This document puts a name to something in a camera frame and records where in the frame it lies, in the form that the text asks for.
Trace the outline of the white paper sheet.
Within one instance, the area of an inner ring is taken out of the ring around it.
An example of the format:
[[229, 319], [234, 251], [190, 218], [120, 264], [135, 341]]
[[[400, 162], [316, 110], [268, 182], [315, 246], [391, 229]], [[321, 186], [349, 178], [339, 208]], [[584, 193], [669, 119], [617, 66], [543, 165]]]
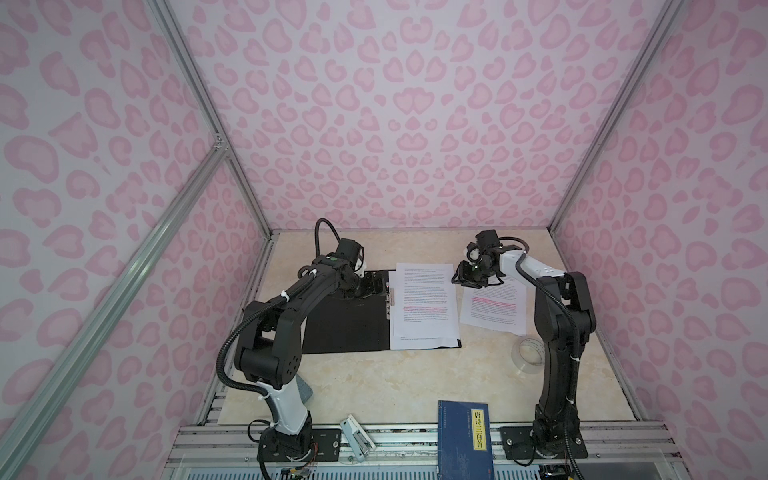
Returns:
[[463, 288], [461, 324], [516, 336], [527, 334], [527, 288], [517, 280], [481, 289]]

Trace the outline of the grey black file folder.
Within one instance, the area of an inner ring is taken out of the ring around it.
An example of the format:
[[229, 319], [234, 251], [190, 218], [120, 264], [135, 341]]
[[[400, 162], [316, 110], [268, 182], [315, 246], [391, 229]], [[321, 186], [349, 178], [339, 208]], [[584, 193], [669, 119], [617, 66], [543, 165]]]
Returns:
[[360, 299], [338, 293], [323, 300], [308, 316], [305, 354], [388, 350], [392, 349], [387, 296]]

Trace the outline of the printed paper sheet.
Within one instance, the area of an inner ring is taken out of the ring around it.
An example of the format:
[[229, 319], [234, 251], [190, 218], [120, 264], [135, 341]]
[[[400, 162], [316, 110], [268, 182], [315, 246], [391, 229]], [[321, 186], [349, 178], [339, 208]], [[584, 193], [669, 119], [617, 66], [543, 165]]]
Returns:
[[390, 273], [390, 348], [431, 350], [461, 346], [456, 288], [450, 264], [399, 263]]

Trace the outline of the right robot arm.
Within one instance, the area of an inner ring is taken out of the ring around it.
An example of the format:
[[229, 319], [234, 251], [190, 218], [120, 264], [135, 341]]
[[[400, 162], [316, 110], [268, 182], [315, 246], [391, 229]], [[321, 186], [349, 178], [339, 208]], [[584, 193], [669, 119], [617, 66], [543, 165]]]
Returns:
[[506, 279], [526, 282], [535, 289], [534, 326], [544, 344], [541, 396], [526, 439], [503, 432], [505, 453], [534, 459], [563, 458], [574, 464], [588, 456], [580, 432], [577, 407], [581, 357], [596, 330], [596, 318], [585, 276], [551, 267], [529, 253], [517, 237], [484, 230], [466, 247], [466, 258], [452, 278], [472, 289], [497, 287]]

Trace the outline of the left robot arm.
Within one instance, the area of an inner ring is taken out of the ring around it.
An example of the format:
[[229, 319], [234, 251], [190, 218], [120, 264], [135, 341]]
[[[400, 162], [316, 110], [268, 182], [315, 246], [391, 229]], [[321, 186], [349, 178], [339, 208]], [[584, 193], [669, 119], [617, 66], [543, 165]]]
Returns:
[[266, 302], [254, 301], [219, 350], [216, 374], [226, 387], [260, 395], [271, 413], [270, 428], [259, 438], [290, 458], [311, 449], [312, 419], [301, 399], [297, 373], [302, 360], [306, 317], [336, 294], [361, 291], [364, 247], [341, 238], [336, 249], [297, 272], [297, 281]]

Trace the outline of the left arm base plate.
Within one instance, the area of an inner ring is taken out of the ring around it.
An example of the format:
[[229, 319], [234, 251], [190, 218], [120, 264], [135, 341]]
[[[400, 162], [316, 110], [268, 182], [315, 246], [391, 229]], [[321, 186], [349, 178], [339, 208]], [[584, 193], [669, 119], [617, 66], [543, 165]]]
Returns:
[[335, 462], [340, 447], [339, 429], [313, 428], [287, 435], [267, 428], [259, 437], [257, 459], [264, 463]]

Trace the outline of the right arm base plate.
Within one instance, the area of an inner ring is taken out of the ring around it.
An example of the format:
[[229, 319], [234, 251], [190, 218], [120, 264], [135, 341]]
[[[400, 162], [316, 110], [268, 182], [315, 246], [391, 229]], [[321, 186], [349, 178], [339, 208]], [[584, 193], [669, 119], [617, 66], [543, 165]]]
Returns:
[[532, 425], [504, 426], [499, 433], [507, 460], [526, 463], [567, 458], [582, 460], [589, 456], [586, 441], [579, 430], [569, 431], [568, 436], [556, 433], [547, 439], [537, 438]]

